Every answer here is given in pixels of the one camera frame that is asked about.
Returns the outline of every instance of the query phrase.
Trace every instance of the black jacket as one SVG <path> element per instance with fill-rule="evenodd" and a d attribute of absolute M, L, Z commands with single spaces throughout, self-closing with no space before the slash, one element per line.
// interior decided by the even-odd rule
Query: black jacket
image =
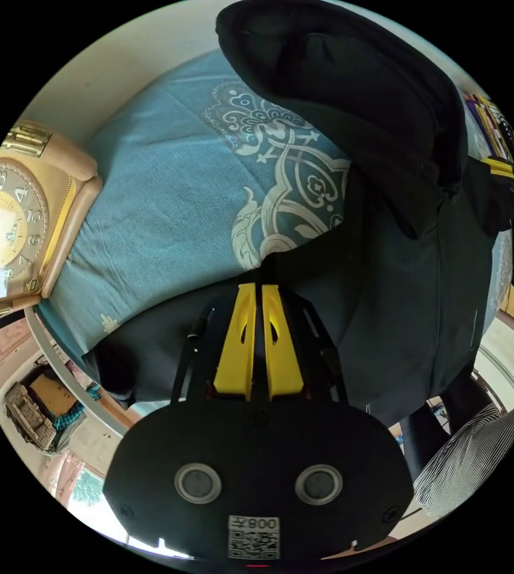
<path fill-rule="evenodd" d="M 125 407 L 168 399 L 190 326 L 224 285 L 278 283 L 315 306 L 351 404 L 391 425 L 472 370 L 496 233 L 489 167 L 467 157 L 464 110 L 430 60 L 362 16 L 317 0 L 245 0 L 221 48 L 261 97 L 348 153 L 344 220 L 256 273 L 149 309 L 86 356 Z"/>

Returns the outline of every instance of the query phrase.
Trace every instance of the qr code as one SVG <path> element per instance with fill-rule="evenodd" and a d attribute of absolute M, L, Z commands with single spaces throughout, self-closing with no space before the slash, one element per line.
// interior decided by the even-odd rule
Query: qr code
<path fill-rule="evenodd" d="M 278 519 L 230 517 L 229 558 L 278 560 L 280 558 Z"/>

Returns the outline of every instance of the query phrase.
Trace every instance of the black pants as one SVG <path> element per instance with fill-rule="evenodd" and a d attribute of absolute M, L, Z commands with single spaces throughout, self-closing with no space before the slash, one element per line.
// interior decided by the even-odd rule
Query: black pants
<path fill-rule="evenodd" d="M 473 416 L 492 401 L 482 387 L 469 375 L 458 377 L 440 398 L 444 405 L 451 434 L 458 432 Z M 418 411 L 400 421 L 404 458 L 412 481 L 432 457 L 446 444 L 450 435 L 424 403 Z"/>

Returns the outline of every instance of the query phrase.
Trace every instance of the striped shirt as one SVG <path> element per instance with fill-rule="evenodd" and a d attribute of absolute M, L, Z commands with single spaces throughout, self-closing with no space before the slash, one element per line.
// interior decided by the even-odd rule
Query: striped shirt
<path fill-rule="evenodd" d="M 429 516 L 442 517 L 465 502 L 514 442 L 514 409 L 500 416 L 491 404 L 434 455 L 414 481 L 415 500 Z"/>

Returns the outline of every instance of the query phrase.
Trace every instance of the curtain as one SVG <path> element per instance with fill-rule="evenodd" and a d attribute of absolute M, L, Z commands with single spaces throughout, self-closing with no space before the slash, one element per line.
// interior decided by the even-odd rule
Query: curtain
<path fill-rule="evenodd" d="M 52 458 L 46 458 L 41 467 L 39 481 L 56 500 L 67 508 L 83 466 L 84 463 L 80 458 L 65 451 Z"/>

